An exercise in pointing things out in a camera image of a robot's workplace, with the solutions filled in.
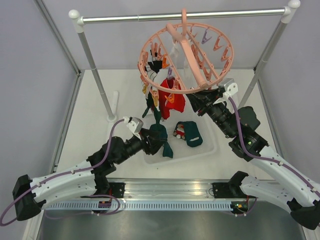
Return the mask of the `teal reindeer sock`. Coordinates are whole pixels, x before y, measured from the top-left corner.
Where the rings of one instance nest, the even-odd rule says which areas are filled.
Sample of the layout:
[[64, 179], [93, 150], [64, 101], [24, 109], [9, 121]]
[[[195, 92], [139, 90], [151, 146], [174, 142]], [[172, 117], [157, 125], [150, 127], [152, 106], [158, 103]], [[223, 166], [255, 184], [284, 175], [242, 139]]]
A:
[[197, 123], [194, 121], [179, 121], [172, 134], [174, 137], [184, 140], [191, 148], [202, 145], [203, 138], [199, 132]]

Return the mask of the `green patterned sock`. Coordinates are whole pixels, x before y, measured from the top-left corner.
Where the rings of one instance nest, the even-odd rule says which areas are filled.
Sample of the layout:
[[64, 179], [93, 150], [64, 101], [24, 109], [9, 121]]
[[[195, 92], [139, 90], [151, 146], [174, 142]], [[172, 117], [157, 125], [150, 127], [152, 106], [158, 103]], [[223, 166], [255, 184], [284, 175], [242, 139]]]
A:
[[162, 114], [161, 114], [161, 111], [158, 110], [157, 107], [155, 106], [151, 93], [148, 94], [148, 97], [146, 99], [146, 105], [147, 107], [142, 114], [142, 118], [145, 118], [149, 110], [151, 110], [155, 119], [155, 123], [160, 124], [160, 121], [162, 119]]

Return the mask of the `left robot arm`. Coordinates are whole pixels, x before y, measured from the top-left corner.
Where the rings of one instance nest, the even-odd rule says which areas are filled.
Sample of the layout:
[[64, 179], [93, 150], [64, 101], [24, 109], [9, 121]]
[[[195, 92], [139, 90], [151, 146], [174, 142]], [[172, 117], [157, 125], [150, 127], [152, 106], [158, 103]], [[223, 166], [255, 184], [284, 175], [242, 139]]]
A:
[[142, 128], [138, 135], [123, 140], [113, 136], [100, 150], [65, 172], [30, 178], [20, 176], [13, 188], [17, 221], [38, 215], [42, 209], [73, 198], [103, 198], [109, 194], [107, 175], [140, 151], [155, 155], [167, 142], [160, 132]]

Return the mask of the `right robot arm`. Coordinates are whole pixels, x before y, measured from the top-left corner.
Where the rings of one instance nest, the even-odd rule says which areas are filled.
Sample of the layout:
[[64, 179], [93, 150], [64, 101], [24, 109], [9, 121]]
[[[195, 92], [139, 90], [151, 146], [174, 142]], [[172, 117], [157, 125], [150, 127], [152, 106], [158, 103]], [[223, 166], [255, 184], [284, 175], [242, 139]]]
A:
[[258, 183], [252, 176], [238, 171], [228, 182], [228, 192], [235, 198], [243, 194], [263, 198], [283, 210], [301, 226], [315, 230], [320, 226], [320, 185], [302, 174], [281, 157], [256, 132], [260, 125], [251, 106], [237, 108], [225, 90], [212, 89], [187, 94], [198, 116], [207, 114], [226, 138], [233, 153], [260, 168], [283, 189]]

